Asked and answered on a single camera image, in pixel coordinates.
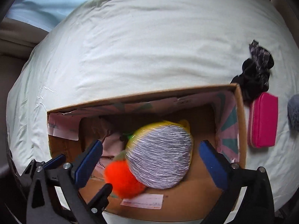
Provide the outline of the green wet wipes pack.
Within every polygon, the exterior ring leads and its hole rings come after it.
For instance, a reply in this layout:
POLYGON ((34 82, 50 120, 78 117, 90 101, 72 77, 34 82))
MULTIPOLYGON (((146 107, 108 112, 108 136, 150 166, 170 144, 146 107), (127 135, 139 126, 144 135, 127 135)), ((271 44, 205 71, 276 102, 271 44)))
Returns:
POLYGON ((129 140, 133 137, 134 133, 123 133, 120 136, 120 141, 122 143, 122 150, 114 157, 114 161, 123 161, 126 159, 126 147, 129 140))

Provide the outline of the pale green bed sheet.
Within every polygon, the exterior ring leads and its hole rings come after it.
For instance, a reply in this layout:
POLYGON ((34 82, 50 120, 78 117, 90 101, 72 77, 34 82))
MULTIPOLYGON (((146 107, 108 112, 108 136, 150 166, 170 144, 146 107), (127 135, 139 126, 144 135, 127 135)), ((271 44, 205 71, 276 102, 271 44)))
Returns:
POLYGON ((37 45, 8 94, 7 133, 22 173, 50 159, 47 112, 152 91, 227 84, 256 40, 275 65, 276 144, 248 150, 246 167, 265 167, 275 209, 298 189, 298 133, 287 102, 298 93, 298 47, 269 0, 89 0, 37 45))

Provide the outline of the pink cloth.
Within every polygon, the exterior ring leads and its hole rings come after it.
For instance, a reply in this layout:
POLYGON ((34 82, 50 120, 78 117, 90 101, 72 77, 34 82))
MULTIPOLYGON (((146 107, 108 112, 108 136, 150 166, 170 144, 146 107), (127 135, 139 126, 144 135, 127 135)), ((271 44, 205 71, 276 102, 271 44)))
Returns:
POLYGON ((122 134, 103 118, 94 118, 91 128, 96 139, 100 140, 103 146, 102 155, 93 175, 96 178, 102 178, 105 168, 124 150, 126 143, 122 140, 122 134))

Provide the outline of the orange pom-pom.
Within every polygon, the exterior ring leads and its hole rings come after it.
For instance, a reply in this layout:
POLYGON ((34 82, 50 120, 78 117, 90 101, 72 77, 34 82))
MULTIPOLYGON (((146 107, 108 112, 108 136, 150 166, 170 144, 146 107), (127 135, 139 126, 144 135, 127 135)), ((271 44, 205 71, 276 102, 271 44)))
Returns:
POLYGON ((131 173, 126 160, 113 161, 104 170, 104 180, 121 199, 131 199, 146 190, 146 186, 131 173))

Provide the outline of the pink zip pouch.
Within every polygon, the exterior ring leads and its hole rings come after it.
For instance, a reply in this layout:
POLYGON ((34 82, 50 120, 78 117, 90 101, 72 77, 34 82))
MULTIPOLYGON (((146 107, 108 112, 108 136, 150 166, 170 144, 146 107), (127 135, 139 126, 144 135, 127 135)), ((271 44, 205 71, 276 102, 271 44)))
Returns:
POLYGON ((273 147, 278 126, 278 97, 262 93, 249 110, 248 144, 254 148, 273 147))

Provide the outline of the black sock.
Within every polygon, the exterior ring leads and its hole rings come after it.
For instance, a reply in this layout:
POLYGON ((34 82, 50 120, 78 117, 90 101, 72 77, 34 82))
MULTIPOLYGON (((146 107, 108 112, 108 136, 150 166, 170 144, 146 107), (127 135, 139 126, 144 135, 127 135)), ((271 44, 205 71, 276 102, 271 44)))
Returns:
POLYGON ((273 59, 268 61, 258 59, 258 63, 247 59, 242 64, 242 73, 236 75, 231 83, 240 86, 243 101, 251 103, 263 92, 269 90, 270 69, 274 66, 273 59))

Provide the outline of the grey fluffy plush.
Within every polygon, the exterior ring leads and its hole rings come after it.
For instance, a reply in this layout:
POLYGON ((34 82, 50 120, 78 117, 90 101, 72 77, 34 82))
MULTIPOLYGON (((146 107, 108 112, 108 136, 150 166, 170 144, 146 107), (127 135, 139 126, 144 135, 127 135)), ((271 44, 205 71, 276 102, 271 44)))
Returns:
POLYGON ((299 94, 293 95, 287 103, 290 127, 299 131, 299 94))

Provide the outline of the dark patterned scrunchie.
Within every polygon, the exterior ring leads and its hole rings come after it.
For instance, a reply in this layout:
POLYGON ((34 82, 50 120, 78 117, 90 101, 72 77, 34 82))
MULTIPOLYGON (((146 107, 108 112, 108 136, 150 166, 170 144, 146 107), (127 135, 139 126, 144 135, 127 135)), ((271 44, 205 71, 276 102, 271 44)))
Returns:
POLYGON ((270 70, 274 67, 274 59, 271 53, 264 47, 260 46, 259 42, 253 40, 249 45, 249 50, 258 72, 270 70))

